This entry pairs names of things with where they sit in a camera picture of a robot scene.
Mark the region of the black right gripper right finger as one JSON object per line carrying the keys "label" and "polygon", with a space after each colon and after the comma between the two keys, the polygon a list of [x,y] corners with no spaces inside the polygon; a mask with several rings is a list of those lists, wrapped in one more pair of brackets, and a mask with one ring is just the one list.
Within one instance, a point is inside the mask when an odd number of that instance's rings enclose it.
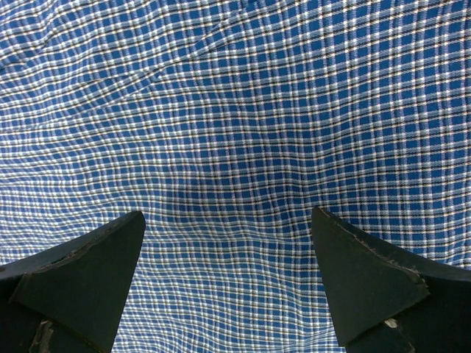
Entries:
{"label": "black right gripper right finger", "polygon": [[376,238],[316,207],[312,238],[347,352],[469,352],[470,271]]}

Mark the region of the blue plaid long sleeve shirt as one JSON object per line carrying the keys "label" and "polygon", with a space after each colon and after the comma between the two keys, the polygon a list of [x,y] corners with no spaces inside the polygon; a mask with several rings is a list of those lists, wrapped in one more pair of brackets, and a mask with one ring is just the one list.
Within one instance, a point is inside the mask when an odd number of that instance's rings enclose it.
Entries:
{"label": "blue plaid long sleeve shirt", "polygon": [[314,207],[470,267],[468,1],[1,3],[1,261],[141,211],[115,352],[338,352]]}

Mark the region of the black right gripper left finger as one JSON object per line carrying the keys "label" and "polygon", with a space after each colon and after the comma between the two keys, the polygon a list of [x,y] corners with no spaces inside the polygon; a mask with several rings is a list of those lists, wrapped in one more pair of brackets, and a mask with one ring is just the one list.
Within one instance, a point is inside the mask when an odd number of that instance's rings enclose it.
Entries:
{"label": "black right gripper left finger", "polygon": [[134,211],[1,265],[1,351],[110,352],[144,232]]}

